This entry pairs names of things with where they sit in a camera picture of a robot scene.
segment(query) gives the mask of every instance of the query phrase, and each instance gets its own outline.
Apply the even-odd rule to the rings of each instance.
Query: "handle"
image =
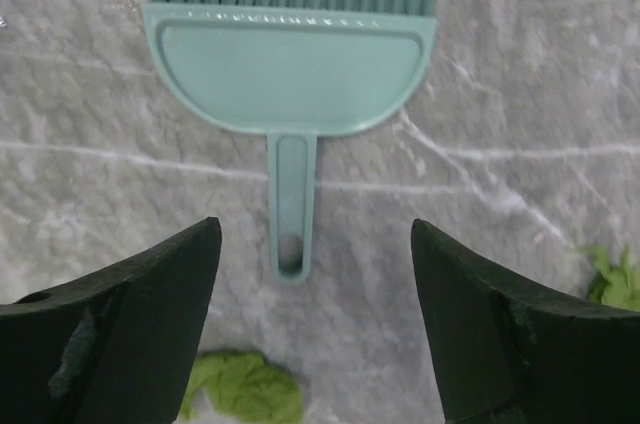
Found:
[[[318,137],[268,134],[271,267],[290,283],[311,271]]]

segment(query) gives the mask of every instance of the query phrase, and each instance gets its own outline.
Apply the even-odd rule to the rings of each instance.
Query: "dustpan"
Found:
[[[270,259],[281,279],[301,282],[311,270],[318,138],[370,129],[411,97],[436,32],[434,9],[423,14],[143,6],[173,94],[216,126],[267,136]],[[298,252],[283,256],[291,243]]]

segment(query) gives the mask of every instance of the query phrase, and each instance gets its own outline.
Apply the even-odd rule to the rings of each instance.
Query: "marble surface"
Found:
[[[0,302],[218,216],[203,349],[286,364],[309,424],[440,424],[414,218],[571,294],[591,275],[576,245],[640,252],[640,0],[439,0],[420,92],[389,123],[321,145],[300,287],[267,269],[264,139],[168,93],[141,2],[0,0]]]

